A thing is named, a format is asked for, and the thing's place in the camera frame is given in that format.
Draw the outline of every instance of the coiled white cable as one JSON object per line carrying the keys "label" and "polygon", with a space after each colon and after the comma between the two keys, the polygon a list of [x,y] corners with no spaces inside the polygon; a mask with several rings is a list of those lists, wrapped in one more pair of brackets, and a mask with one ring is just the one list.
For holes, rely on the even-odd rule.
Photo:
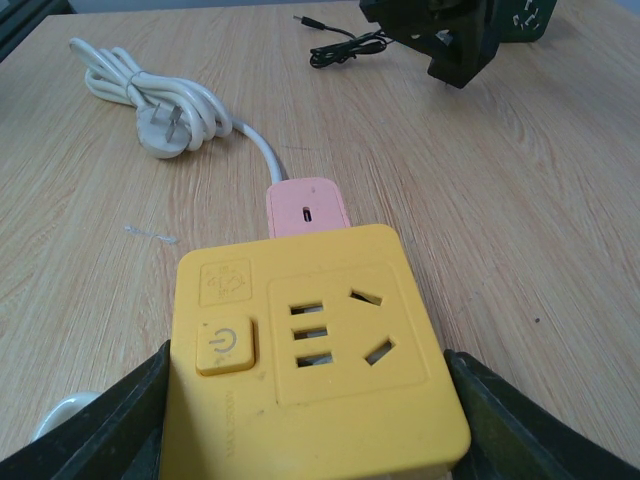
{"label": "coiled white cable", "polygon": [[142,70],[126,50],[96,50],[80,38],[71,50],[87,66],[89,90],[104,100],[136,107],[140,143],[157,158],[170,158],[185,149],[197,150],[204,141],[242,132],[260,148],[272,183],[282,180],[280,165],[264,138],[232,117],[220,99],[191,80],[162,77]]}

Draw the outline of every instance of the embossed logo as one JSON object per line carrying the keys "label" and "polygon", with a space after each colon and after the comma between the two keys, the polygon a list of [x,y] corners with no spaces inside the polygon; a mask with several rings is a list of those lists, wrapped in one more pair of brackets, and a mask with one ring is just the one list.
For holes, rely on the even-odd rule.
{"label": "embossed logo", "polygon": [[251,298],[249,260],[209,263],[200,270],[200,305],[237,302]]}

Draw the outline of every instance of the white plug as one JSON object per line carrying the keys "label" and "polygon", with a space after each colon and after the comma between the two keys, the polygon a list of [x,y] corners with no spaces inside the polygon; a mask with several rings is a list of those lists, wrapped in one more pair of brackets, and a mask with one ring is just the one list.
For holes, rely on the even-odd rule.
{"label": "white plug", "polygon": [[154,107],[142,107],[136,111],[138,139],[142,146],[156,158],[173,158],[189,145],[191,135],[184,120],[182,109],[172,111]]}

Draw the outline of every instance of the yellow button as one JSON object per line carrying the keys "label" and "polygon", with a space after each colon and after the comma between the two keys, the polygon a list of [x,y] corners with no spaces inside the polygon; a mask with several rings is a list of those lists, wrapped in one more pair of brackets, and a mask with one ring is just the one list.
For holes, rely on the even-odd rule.
{"label": "yellow button", "polygon": [[196,369],[202,375],[253,367],[253,324],[244,315],[216,318],[198,326]]}

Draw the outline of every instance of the socket hole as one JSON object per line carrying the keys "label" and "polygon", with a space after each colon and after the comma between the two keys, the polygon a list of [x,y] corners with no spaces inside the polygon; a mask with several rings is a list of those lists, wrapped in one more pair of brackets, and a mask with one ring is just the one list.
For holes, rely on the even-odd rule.
{"label": "socket hole", "polygon": [[293,339],[304,340],[306,338],[326,337],[328,334],[327,327],[307,328],[304,330],[295,330],[293,332]]}
{"label": "socket hole", "polygon": [[317,355],[308,355],[306,357],[296,358],[298,362],[298,368],[302,367],[314,367],[316,365],[325,365],[327,363],[333,363],[333,356],[331,352],[319,353]]}
{"label": "socket hole", "polygon": [[370,303],[372,305],[377,305],[378,307],[382,305],[382,298],[376,297],[375,295],[371,295],[369,293],[358,292],[356,290],[351,290],[351,298],[356,300],[360,300],[361,302]]}
{"label": "socket hole", "polygon": [[390,338],[387,338],[387,340],[382,345],[380,345],[373,352],[367,355],[365,357],[365,360],[369,365],[373,366],[378,363],[382,357],[389,353],[393,347],[395,347],[395,344],[391,341]]}
{"label": "socket hole", "polygon": [[309,303],[306,305],[296,305],[293,307],[290,306],[289,308],[291,309],[291,315],[302,315],[304,313],[321,312],[322,310],[324,310],[322,302]]}

